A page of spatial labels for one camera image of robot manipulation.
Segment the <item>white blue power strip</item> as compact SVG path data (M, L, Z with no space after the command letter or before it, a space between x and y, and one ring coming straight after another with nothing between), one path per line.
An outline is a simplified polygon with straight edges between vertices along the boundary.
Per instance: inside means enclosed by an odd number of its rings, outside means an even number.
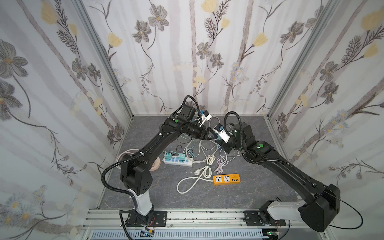
M182 166L182 167L192 167L193 160L191 158L185 157L184 160L180 160L179 157L173 156L171 159L163 158L163 162L166 165Z

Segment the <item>teal charger plug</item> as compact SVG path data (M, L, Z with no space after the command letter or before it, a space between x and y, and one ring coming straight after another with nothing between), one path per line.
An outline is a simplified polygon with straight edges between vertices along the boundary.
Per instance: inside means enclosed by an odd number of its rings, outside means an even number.
M171 160L172 157L173 157L173 156L172 156L171 153L169 153L169 152L164 153L164 158L165 158L166 160Z
M180 162L185 161L185 160L186 160L186 156L185 156L185 154L179 154L179 155L178 155L178 160L179 160Z

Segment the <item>orange power strip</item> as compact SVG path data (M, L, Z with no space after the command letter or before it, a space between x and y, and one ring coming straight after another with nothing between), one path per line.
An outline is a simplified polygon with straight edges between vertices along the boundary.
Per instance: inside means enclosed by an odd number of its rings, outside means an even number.
M234 185L234 184L239 184L240 182L241 182L241 178L239 174L213 176L214 186Z

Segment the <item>round pink power socket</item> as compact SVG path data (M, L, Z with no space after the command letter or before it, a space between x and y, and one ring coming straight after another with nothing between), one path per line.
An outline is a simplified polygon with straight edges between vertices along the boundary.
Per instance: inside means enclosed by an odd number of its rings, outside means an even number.
M154 163L152 164L151 168L150 168L150 172L153 172L153 171L156 171L160 168L161 166L161 160L159 158L157 158Z

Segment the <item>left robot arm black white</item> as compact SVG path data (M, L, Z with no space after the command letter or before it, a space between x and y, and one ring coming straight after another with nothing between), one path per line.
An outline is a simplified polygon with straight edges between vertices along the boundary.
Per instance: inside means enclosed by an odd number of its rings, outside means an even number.
M159 132L143 148L131 156L122 157L108 166L101 174L102 184L109 190L129 195L134 202L135 223L148 226L155 221L154 206L150 200L149 189L153 182L150 169L159 155L182 134L199 140L214 140L217 134L212 128L204 125L204 113L196 104L194 107L183 102L162 125ZM121 181L124 190L115 188L107 183L106 175L115 167L121 168Z

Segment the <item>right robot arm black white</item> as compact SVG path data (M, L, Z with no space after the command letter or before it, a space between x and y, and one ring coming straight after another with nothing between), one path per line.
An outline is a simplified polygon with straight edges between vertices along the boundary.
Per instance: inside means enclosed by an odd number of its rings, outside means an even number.
M247 162L268 169L287 185L301 199L296 202L267 201L259 209L259 221L269 226L274 221L291 220L305 223L317 232L324 232L340 211L340 190L333 184L324 185L308 176L265 141L257 141L252 128L246 124L237 124L232 133L225 132L224 126L214 128L220 136L218 144L229 153L238 150L244 153Z

